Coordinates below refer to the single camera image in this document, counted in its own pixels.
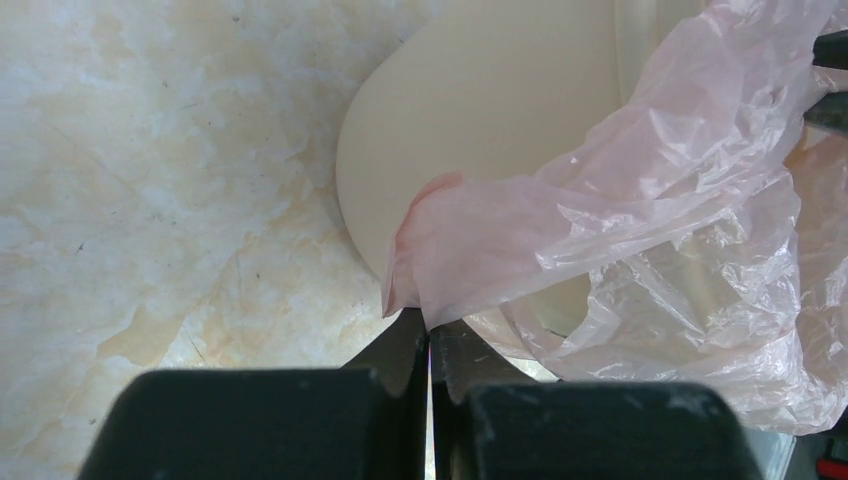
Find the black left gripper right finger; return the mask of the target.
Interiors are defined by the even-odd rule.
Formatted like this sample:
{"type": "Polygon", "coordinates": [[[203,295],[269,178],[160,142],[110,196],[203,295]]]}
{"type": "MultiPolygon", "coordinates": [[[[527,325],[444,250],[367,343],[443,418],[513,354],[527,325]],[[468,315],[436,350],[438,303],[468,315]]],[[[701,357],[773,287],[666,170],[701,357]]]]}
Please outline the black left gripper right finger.
{"type": "Polygon", "coordinates": [[[463,320],[433,329],[429,340],[436,477],[484,479],[494,434],[477,392],[490,385],[533,384],[535,379],[463,320]]]}

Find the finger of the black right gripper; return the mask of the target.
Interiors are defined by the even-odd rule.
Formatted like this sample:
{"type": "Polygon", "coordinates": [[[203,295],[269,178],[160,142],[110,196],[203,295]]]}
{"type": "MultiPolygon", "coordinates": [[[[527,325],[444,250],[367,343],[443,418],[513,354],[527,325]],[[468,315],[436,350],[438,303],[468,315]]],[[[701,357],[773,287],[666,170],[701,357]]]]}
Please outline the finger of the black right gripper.
{"type": "Polygon", "coordinates": [[[813,45],[813,61],[816,67],[836,70],[848,69],[848,30],[820,35],[813,45]]]}
{"type": "Polygon", "coordinates": [[[803,115],[809,126],[819,130],[846,136],[848,132],[848,92],[833,92],[825,95],[803,115]]]}

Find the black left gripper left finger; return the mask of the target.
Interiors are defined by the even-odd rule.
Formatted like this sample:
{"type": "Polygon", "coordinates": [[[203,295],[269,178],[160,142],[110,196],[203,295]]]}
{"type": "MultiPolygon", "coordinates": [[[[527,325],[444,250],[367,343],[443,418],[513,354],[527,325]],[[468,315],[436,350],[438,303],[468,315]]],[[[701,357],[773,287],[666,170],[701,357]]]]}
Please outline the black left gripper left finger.
{"type": "Polygon", "coordinates": [[[368,373],[364,479],[422,479],[426,463],[429,334],[404,309],[343,367],[368,373]]]}

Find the pink plastic trash bag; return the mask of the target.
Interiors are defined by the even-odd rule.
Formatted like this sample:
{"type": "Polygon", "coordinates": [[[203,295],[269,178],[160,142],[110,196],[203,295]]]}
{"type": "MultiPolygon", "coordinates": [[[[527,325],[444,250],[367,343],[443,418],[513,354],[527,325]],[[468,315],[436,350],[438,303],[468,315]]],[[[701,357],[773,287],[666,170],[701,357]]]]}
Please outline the pink plastic trash bag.
{"type": "Polygon", "coordinates": [[[504,323],[564,380],[694,381],[749,427],[847,407],[847,141],[803,113],[843,1],[713,1],[630,100],[531,176],[446,174],[393,235],[385,315],[504,323]]]}

